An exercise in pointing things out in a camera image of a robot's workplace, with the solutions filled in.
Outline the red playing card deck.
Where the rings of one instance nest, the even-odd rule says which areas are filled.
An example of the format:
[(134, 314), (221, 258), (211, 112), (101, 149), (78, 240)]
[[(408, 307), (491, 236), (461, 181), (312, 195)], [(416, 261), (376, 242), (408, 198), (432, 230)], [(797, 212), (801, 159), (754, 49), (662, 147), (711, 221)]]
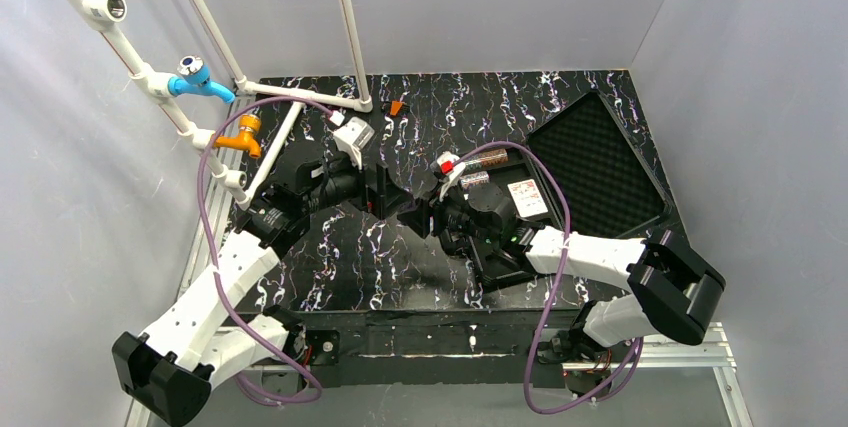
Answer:
[(547, 204), (534, 179), (510, 183), (507, 188), (520, 217), (529, 219), (548, 213)]

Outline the black poker set case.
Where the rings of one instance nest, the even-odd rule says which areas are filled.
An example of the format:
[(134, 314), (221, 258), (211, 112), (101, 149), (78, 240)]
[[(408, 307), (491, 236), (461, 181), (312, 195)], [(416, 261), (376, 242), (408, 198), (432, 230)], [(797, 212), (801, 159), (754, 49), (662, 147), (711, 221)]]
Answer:
[[(672, 214), (671, 198), (596, 92), (581, 96), (531, 132), (527, 147), (540, 166), (519, 146), (502, 145), (483, 151), (505, 149), (506, 163), (486, 170), (469, 168), (474, 154), (464, 161), (463, 175), (487, 171), (489, 183), (507, 191), (508, 184), (532, 178), (550, 210), (542, 222), (556, 228), (569, 225), (596, 237), (625, 239), (660, 226)], [(475, 256), (456, 257), (470, 259), (476, 281), (486, 290), (547, 276), (502, 269)]]

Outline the orange black poker chip stack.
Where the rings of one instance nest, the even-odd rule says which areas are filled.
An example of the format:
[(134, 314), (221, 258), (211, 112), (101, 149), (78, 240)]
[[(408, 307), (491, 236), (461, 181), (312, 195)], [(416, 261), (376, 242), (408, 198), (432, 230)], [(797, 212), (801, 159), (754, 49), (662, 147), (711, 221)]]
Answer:
[(508, 152), (501, 149), (483, 151), (473, 156), (468, 161), (469, 168), (486, 170), (493, 166), (504, 164), (509, 160)]

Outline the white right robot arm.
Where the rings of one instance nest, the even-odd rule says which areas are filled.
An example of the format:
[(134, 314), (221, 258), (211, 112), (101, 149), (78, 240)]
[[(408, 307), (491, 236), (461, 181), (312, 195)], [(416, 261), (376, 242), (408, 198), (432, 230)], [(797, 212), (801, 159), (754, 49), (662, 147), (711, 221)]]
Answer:
[(584, 235), (542, 222), (549, 211), (539, 195), (524, 200), (486, 183), (415, 199), (398, 219), (486, 264), (583, 277), (623, 290), (622, 297), (582, 309), (570, 333), (575, 342), (611, 347), (661, 334), (680, 344), (702, 343), (726, 281), (684, 238), (673, 231), (626, 239)]

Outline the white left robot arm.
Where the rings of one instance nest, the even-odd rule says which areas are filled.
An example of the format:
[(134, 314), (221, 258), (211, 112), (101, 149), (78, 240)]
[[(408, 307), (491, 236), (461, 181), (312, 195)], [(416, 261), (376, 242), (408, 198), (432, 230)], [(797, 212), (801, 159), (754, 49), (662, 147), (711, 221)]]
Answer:
[(413, 200), (385, 162), (356, 147), (329, 156), (308, 146), (286, 147), (224, 242), (207, 236), (211, 263), (198, 279), (140, 334), (125, 332), (115, 341), (112, 356), (123, 391), (167, 425), (186, 426), (221, 383), (276, 358), (307, 389), (291, 396), (257, 394), (257, 400), (317, 400), (323, 387), (290, 346), (302, 321), (279, 307), (246, 320), (236, 307), (308, 232), (313, 214), (349, 203), (385, 219)]

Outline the small orange black clip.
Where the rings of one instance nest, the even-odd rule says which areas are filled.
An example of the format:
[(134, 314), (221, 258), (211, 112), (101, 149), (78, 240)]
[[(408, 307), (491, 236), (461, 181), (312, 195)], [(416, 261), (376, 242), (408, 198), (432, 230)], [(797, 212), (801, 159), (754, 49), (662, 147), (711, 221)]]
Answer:
[(398, 118), (405, 116), (408, 111), (408, 105), (400, 100), (384, 101), (381, 104), (382, 113), (389, 118)]

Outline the orange plastic faucet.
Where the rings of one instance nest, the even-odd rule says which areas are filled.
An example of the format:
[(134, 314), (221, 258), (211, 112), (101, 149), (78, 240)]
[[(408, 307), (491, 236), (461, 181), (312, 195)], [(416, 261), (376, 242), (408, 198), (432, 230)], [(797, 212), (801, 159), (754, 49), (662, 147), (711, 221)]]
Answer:
[(256, 135), (261, 128), (261, 120), (255, 114), (245, 114), (239, 119), (238, 132), (232, 137), (218, 137), (215, 148), (226, 148), (246, 152), (250, 158), (259, 159), (262, 149)]

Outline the blue plastic faucet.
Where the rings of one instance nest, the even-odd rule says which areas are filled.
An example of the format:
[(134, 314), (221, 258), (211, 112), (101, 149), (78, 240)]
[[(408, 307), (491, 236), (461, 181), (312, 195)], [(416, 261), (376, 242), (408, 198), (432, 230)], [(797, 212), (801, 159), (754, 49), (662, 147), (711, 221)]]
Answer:
[(167, 89), (175, 97), (186, 94), (216, 97), (225, 104), (236, 100), (232, 90), (211, 79), (209, 67), (195, 55), (187, 55), (179, 61), (177, 75), (168, 81)]

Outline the aluminium rail frame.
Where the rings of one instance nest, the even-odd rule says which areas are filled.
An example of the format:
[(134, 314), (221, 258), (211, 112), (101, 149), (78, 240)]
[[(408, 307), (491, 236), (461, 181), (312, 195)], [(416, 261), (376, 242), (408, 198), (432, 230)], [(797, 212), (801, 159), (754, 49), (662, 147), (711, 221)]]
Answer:
[[(352, 117), (325, 109), (324, 116), (333, 131)], [(567, 329), (549, 323), (552, 304), (546, 303), (535, 326), (503, 323), (481, 312), (375, 311), (358, 315), (348, 312), (339, 325), (328, 320), (312, 323), (301, 319), (302, 331), (290, 343), (300, 351), (300, 360), (320, 381), (323, 389), (329, 380), (321, 371), (347, 358), (357, 358), (372, 374), (378, 374), (393, 358), (407, 363), (419, 362), (437, 368), (437, 378), (445, 370), (461, 362), (489, 362), (495, 365), (526, 355), (528, 367), (569, 362), (575, 358), (592, 358), (619, 345), (629, 349), (619, 366), (586, 393), (579, 402), (591, 398), (606, 399), (631, 378), (647, 336), (619, 342), (611, 347), (592, 347), (573, 341), (570, 333), (578, 315)]]

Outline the white pvc pipe frame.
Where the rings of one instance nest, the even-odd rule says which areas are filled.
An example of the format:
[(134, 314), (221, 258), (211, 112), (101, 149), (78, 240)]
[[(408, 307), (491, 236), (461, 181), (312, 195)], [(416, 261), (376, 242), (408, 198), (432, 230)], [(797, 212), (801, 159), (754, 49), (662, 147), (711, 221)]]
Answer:
[(259, 185), (267, 178), (273, 162), (282, 151), (286, 136), (291, 132), (295, 120), (308, 102), (363, 113), (372, 111), (373, 100), (368, 89), (353, 3), (352, 0), (339, 0), (354, 62), (355, 85), (358, 92), (356, 97), (347, 98), (321, 94), (308, 89), (272, 87), (249, 80), (238, 65), (205, 1), (189, 1), (198, 14), (203, 28), (209, 34), (213, 46), (232, 74), (235, 85), (233, 89), (213, 81), (208, 65), (198, 56), (189, 55), (181, 59), (174, 74), (159, 72), (151, 67), (142, 59), (120, 29), (121, 22), (127, 17), (126, 0), (67, 0), (84, 22), (112, 49), (126, 68), (131, 81), (162, 110), (176, 128), (177, 133), (198, 151), (212, 145), (213, 133), (208, 129), (199, 128), (191, 121), (177, 105), (177, 97), (181, 95), (214, 97), (226, 104), (232, 104), (239, 93), (264, 94), (280, 97), (292, 103), (283, 125), (279, 128), (268, 154), (261, 161), (253, 179), (248, 180), (244, 173), (233, 170), (218, 160), (209, 160), (206, 163), (213, 173), (214, 180), (232, 196), (239, 207), (245, 208), (258, 191)]

